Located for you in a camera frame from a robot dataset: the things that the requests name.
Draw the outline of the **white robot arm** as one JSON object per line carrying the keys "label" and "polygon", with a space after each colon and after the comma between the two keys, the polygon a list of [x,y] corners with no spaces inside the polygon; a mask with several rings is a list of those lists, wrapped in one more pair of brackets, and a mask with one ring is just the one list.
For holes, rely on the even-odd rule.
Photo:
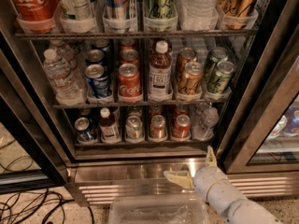
{"label": "white robot arm", "polygon": [[218,167],[211,146],[207,147],[205,166],[194,175],[188,171],[164,171],[164,177],[184,189],[193,189],[226,224],[283,224],[264,207],[249,200],[230,182]]}

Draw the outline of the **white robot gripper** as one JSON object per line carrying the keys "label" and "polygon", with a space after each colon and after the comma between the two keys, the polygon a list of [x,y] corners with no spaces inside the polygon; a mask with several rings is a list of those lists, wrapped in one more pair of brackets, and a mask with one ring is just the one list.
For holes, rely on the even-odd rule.
{"label": "white robot gripper", "polygon": [[246,200],[226,174],[217,166],[217,159],[211,146],[206,151],[206,167],[196,171],[194,178],[188,171],[164,171],[164,177],[184,189],[193,189],[209,203],[216,212],[227,217],[227,210],[233,202]]}

